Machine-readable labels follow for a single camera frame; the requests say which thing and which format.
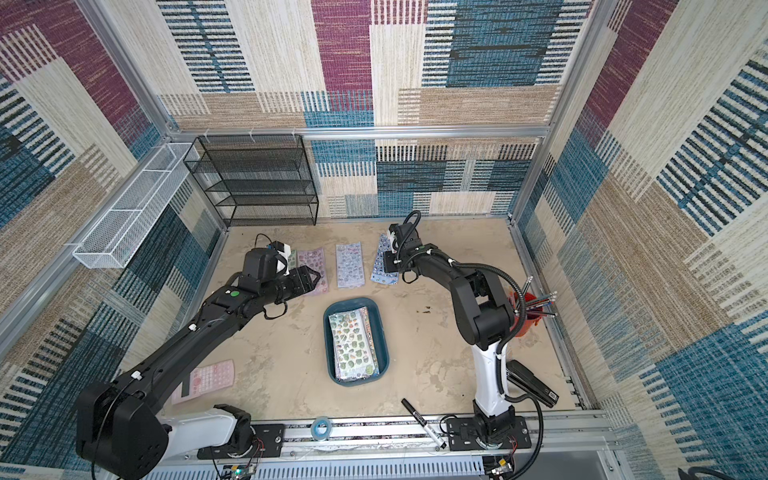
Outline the penguin sticker sheet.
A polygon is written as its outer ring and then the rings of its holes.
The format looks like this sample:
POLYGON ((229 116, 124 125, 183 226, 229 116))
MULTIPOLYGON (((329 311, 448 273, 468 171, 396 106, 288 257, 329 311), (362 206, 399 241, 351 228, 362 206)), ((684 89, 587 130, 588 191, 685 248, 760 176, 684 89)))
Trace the penguin sticker sheet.
POLYGON ((384 254, 391 251, 391 242, 387 234, 381 234, 376 250, 371 281, 381 285, 395 285, 398 282, 397 272, 388 273, 385 271, 384 254))

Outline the pink purple sticker sheet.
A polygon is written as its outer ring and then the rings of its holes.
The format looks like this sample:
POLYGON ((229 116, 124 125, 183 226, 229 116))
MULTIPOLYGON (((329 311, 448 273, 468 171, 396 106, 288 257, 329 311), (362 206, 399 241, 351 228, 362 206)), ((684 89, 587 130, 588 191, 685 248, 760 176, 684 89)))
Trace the pink purple sticker sheet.
POLYGON ((308 266, 320 274, 320 279, 315 289, 309 293, 310 296, 317 296, 328 292, 328 280, 326 275, 325 252, 322 247, 315 250, 302 250, 297 254, 298 264, 308 266))

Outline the light blue sticker sheet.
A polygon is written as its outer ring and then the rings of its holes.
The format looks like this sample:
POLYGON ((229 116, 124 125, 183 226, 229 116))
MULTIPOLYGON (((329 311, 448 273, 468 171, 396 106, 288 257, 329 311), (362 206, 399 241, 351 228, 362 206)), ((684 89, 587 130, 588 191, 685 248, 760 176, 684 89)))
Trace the light blue sticker sheet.
POLYGON ((337 286, 358 288, 365 284, 362 245, 360 242, 336 246, 337 286))

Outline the teal plastic storage box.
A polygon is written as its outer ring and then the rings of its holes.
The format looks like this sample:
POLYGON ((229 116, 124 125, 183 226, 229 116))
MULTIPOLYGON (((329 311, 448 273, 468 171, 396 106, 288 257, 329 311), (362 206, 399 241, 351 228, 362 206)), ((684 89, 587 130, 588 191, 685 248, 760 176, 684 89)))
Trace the teal plastic storage box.
POLYGON ((390 363, 378 305, 359 297, 330 305, 323 316, 330 378, 345 387, 378 380, 390 363))

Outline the white green frog sticker sheet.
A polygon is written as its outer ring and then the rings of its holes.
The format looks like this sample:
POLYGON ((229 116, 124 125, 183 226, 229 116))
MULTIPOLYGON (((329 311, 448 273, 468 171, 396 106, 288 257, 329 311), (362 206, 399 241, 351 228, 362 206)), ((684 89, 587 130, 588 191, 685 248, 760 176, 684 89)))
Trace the white green frog sticker sheet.
POLYGON ((328 318, 335 378, 342 383, 367 380, 380 374, 380 365, 366 307, 331 314, 328 318))

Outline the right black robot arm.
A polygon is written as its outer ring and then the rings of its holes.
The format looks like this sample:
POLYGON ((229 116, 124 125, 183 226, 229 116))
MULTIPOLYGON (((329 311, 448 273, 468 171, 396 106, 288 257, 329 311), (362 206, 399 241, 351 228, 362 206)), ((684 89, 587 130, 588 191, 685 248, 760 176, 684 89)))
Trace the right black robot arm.
POLYGON ((513 404, 519 400, 510 395, 507 386, 507 346, 521 329, 519 313, 525 307, 523 294, 517 292, 517 303, 512 304, 502 283, 514 290, 519 286, 496 267, 462 263, 436 245, 424 244, 411 221, 390 225, 388 237, 391 250, 384 254, 386 272, 412 272, 450 293, 457 329, 473 352, 478 439, 485 446, 502 443, 515 425, 513 404))

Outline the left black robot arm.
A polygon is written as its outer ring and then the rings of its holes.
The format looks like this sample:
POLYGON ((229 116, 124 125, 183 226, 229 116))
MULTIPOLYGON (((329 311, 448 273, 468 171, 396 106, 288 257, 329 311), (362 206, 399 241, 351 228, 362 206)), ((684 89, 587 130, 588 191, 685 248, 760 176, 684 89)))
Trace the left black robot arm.
POLYGON ((249 445, 250 418, 233 407, 182 421, 158 414, 200 362, 253 317, 315 290, 320 273, 289 268, 288 251, 281 242, 248 251, 242 270, 205 299, 186 326, 131 370, 85 388, 75 402, 77 455, 122 479, 141 479, 178 453, 249 445))

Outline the pink calculator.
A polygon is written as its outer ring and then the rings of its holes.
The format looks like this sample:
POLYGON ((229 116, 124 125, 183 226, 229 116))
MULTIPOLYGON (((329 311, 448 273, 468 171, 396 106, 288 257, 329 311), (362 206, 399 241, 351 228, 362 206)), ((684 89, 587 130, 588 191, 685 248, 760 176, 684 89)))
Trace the pink calculator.
POLYGON ((233 360, 225 360, 205 367, 195 368, 174 390, 171 396, 171 404, 180 404, 209 393, 230 388, 235 383, 235 376, 233 360))

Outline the red pencil cup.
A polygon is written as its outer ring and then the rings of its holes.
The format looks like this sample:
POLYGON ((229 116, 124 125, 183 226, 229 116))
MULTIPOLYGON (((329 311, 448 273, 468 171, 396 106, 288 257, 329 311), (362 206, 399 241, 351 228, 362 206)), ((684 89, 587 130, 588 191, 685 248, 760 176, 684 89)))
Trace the red pencil cup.
POLYGON ((522 293, 525 302, 525 310, 515 316, 515 324, 511 327, 515 338, 523 337, 533 326, 536 326, 545 317, 554 317, 555 314, 548 311, 553 307, 557 293, 548 293, 543 297, 536 297, 530 290, 533 284, 533 276, 528 276, 523 283, 522 293))

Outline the blue tape roll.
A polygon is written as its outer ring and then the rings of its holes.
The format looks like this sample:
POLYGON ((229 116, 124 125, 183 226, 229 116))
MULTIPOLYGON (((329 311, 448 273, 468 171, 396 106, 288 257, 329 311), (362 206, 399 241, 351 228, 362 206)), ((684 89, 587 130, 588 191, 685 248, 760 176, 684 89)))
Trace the blue tape roll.
POLYGON ((310 434, 314 441, 326 441, 330 438, 333 422, 328 417, 317 417, 311 424, 310 434))

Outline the black marker pen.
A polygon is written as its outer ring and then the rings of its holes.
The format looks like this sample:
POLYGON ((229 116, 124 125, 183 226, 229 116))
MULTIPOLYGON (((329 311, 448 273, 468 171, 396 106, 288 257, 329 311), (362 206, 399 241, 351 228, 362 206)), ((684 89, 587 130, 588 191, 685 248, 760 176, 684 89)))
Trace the black marker pen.
POLYGON ((446 448, 447 443, 436 432, 436 430, 429 424, 429 422, 418 412, 418 410, 406 399, 401 399, 401 404, 407 410, 407 412, 415 419, 415 421, 421 426, 425 433, 435 443, 437 450, 443 450, 446 448))

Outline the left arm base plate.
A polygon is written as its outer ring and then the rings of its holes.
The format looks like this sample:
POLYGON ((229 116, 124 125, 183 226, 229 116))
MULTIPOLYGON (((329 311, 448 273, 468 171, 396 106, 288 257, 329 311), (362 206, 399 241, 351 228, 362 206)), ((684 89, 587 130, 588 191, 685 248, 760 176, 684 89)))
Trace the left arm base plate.
POLYGON ((237 460, 244 462, 248 459, 277 458, 281 455, 286 425, 283 423, 252 423, 249 440, 244 450, 238 446, 225 444, 201 448, 197 451, 198 460, 237 460))

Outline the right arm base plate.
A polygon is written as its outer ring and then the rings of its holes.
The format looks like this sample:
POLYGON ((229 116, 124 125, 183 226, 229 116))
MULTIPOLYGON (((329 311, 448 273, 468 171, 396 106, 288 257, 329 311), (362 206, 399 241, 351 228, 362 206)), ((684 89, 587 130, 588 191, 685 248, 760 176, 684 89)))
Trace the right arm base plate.
POLYGON ((472 417, 445 415, 439 421, 450 451, 530 449, 530 429, 524 417, 516 416, 514 425, 498 438, 485 442, 480 438, 472 417))

